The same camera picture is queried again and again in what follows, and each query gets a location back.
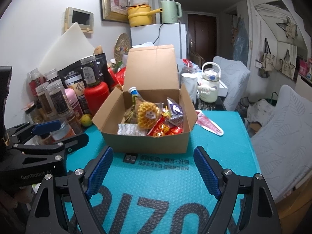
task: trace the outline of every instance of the lime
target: lime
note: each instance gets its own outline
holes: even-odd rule
[[[81,117],[81,119],[80,119],[80,123],[81,123],[82,126],[84,126],[84,127],[86,127],[86,128],[89,127],[89,126],[91,126],[91,125],[93,124],[91,114],[85,114],[85,115],[83,115],[83,116]]]

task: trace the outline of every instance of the doorway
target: doorway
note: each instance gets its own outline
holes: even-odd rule
[[[188,14],[190,52],[199,54],[205,62],[216,56],[216,17]]]

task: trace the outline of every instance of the green electric kettle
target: green electric kettle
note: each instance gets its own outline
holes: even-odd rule
[[[163,9],[161,22],[165,24],[177,23],[177,19],[182,17],[181,4],[174,0],[164,0],[160,3]]]

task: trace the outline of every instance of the framed painting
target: framed painting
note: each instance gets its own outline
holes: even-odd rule
[[[127,6],[130,6],[130,0],[101,0],[101,4],[102,20],[129,22]]]

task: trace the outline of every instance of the power cord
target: power cord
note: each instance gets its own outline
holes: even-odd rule
[[[161,26],[159,27],[159,30],[158,30],[158,37],[157,39],[153,42],[153,44],[155,44],[155,42],[159,39],[160,37],[160,28],[164,25],[165,23],[162,23]]]

